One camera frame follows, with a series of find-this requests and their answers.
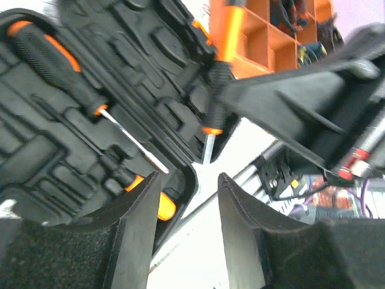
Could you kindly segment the large orange handled screwdriver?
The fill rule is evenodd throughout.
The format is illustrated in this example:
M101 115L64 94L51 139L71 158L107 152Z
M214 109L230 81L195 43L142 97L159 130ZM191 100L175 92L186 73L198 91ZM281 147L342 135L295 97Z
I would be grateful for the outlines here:
M88 87L76 58L55 38L46 34L31 21L20 20L11 24L7 35L21 56L50 85L66 92L80 104L89 116L103 116L114 124L148 160L165 174L169 169L148 151L122 124L107 112L107 100Z

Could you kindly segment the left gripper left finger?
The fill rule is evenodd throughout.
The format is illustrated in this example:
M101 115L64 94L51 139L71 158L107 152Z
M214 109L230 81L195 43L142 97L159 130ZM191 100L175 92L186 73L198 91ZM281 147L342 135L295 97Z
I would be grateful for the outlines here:
M68 225L1 220L2 288L145 288L161 177Z

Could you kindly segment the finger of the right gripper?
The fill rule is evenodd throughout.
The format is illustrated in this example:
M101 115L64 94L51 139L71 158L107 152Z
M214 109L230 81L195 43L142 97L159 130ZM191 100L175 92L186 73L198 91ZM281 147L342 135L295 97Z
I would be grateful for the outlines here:
M233 80L219 100L316 166L340 168L384 108L384 25L310 66Z

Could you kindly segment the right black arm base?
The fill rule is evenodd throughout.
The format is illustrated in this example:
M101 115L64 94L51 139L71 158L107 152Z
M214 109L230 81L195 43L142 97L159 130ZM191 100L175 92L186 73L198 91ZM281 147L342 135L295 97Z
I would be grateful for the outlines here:
M281 144L275 143L263 151L256 159L255 166L264 192L271 200L289 198L284 191L291 187L299 187L298 175L289 164L289 150Z

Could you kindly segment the black plastic tool case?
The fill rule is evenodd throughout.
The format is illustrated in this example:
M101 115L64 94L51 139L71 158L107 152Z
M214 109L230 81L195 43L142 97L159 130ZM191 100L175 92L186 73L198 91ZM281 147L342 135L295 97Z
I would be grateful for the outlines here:
M1 199L69 223L168 169L167 241L198 189L215 46L188 1L54 1L1 10Z

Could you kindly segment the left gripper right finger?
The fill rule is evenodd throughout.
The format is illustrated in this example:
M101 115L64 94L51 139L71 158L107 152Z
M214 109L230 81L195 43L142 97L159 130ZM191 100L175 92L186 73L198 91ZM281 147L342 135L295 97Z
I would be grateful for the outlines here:
M230 288L383 288L384 220L308 225L268 205L245 203L221 226Z

